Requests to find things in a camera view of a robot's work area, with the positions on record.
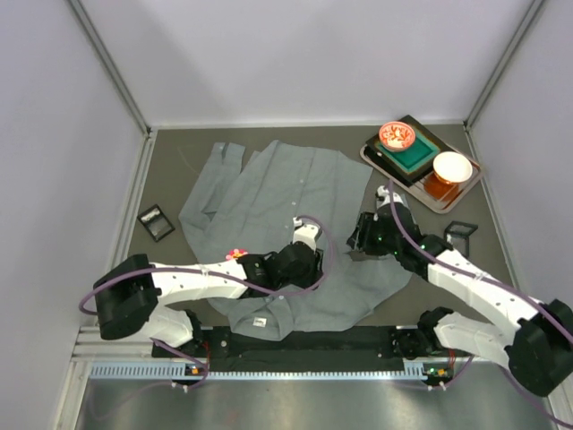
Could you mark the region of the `grey button-up shirt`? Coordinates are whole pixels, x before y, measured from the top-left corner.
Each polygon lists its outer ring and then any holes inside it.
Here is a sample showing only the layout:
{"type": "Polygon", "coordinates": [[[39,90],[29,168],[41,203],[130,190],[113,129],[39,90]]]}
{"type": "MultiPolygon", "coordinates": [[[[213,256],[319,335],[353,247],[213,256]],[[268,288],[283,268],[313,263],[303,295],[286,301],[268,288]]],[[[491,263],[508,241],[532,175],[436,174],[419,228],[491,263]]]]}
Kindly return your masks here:
{"type": "Polygon", "coordinates": [[[405,287],[411,276],[388,256],[355,261],[346,247],[372,169],[338,151],[272,142],[244,160],[241,145],[214,145],[179,220],[200,263],[220,262],[233,248],[265,254],[292,238],[299,215],[330,232],[336,261],[313,292],[284,288],[277,297],[214,298],[233,332],[279,341],[294,331],[344,331],[405,287]]]}

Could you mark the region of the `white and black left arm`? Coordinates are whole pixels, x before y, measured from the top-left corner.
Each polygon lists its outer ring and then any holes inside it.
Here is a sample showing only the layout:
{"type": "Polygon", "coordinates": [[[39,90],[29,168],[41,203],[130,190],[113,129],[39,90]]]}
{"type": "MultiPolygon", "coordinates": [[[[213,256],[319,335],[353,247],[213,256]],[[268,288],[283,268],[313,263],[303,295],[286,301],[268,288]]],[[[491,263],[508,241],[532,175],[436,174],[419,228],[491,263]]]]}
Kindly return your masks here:
{"type": "Polygon", "coordinates": [[[136,254],[93,286],[100,337],[111,341],[141,334],[171,348],[196,348],[204,341],[201,324],[193,312],[175,310],[174,304],[270,297],[289,286],[310,288],[321,278],[322,256],[303,242],[279,252],[180,267],[136,254]]]}

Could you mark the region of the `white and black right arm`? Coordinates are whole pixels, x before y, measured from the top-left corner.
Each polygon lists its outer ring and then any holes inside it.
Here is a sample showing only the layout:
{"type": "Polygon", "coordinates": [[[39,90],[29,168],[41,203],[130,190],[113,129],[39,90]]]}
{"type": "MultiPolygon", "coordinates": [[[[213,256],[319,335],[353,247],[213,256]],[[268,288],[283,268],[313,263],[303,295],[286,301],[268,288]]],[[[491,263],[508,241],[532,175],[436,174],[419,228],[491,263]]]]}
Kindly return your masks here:
{"type": "Polygon", "coordinates": [[[386,202],[359,215],[347,240],[354,251],[394,257],[400,265],[456,296],[483,322],[438,308],[418,323],[427,338],[444,347],[485,358],[538,397],[551,394],[572,374],[572,310],[554,299],[544,303],[501,287],[444,239],[421,233],[401,202],[386,202]]]}

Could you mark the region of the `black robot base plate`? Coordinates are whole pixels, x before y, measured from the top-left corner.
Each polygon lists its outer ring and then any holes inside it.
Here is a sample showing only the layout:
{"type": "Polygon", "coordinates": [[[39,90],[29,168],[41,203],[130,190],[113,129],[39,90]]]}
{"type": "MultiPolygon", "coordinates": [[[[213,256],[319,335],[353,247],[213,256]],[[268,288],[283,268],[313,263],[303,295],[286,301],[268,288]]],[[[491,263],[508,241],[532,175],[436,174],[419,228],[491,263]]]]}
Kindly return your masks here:
{"type": "Polygon", "coordinates": [[[460,350],[442,348],[416,328],[356,326],[346,331],[294,331],[283,340],[259,340],[213,327],[202,342],[179,348],[210,359],[215,372],[360,372],[399,371],[406,360],[449,362],[460,350]]]}

